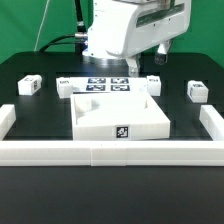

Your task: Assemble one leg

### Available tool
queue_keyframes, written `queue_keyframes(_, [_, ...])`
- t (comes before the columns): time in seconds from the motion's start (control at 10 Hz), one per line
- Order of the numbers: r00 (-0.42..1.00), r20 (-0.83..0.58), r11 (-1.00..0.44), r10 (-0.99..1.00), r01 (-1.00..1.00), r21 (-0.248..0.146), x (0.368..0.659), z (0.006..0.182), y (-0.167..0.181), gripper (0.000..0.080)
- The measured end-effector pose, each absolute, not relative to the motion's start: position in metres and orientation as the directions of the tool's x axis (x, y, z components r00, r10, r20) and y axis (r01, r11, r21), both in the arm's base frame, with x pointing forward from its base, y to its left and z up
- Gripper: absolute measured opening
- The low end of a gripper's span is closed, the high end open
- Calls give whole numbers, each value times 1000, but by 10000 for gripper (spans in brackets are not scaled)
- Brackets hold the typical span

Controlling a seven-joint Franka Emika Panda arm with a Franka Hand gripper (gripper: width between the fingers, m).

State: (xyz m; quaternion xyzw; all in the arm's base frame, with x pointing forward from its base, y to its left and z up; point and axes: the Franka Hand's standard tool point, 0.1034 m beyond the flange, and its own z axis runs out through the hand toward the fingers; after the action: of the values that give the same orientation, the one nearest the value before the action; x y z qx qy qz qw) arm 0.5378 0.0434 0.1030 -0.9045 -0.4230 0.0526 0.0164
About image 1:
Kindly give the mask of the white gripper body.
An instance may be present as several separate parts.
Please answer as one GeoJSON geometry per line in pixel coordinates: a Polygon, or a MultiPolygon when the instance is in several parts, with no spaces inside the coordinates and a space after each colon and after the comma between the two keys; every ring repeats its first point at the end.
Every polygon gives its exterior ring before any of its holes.
{"type": "Polygon", "coordinates": [[[131,57],[187,31],[191,0],[149,0],[134,11],[125,35],[123,56],[131,57]]]}

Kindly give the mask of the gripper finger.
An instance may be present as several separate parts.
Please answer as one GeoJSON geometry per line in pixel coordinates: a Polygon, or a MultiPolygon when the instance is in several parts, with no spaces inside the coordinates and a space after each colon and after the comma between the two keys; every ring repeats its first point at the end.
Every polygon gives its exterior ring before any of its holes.
{"type": "Polygon", "coordinates": [[[140,57],[138,55],[134,55],[130,58],[126,59],[128,65],[128,74],[132,78],[136,78],[139,76],[140,72],[140,57]]]}
{"type": "Polygon", "coordinates": [[[159,44],[157,52],[155,53],[154,62],[157,65],[164,65],[168,60],[168,52],[171,48],[172,41],[167,40],[159,44]]]}

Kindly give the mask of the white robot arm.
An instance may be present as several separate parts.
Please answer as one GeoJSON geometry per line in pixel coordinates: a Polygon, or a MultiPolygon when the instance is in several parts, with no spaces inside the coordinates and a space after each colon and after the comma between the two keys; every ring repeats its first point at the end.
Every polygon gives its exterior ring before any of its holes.
{"type": "Polygon", "coordinates": [[[140,72],[140,54],[155,47],[155,63],[167,62],[172,40],[190,24],[192,0],[93,0],[93,23],[87,32],[86,62],[128,65],[140,72]]]}

